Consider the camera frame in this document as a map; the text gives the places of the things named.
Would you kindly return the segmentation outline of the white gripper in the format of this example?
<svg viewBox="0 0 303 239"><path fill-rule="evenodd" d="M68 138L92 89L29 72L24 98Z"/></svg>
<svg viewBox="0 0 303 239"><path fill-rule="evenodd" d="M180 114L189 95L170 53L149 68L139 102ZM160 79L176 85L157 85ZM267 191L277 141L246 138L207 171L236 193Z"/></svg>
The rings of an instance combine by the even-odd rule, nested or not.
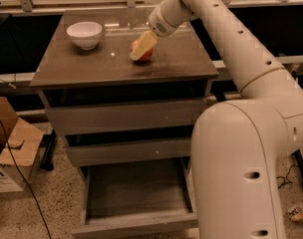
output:
<svg viewBox="0 0 303 239"><path fill-rule="evenodd" d="M194 13L182 0L163 0L151 12L149 26L151 31L143 32L137 39L138 44L131 50L130 57L137 61L157 43L157 36L167 37L184 22L195 18Z"/></svg>

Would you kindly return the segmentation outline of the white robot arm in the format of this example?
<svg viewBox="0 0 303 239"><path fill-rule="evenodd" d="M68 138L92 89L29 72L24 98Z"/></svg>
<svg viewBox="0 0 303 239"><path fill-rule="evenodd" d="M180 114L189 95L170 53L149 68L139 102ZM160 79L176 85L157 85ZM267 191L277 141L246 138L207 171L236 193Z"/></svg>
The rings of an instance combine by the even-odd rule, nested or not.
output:
<svg viewBox="0 0 303 239"><path fill-rule="evenodd" d="M163 0L154 39L198 19L241 97L197 119L190 161L199 239L286 239L279 157L303 145L303 90L221 0Z"/></svg>

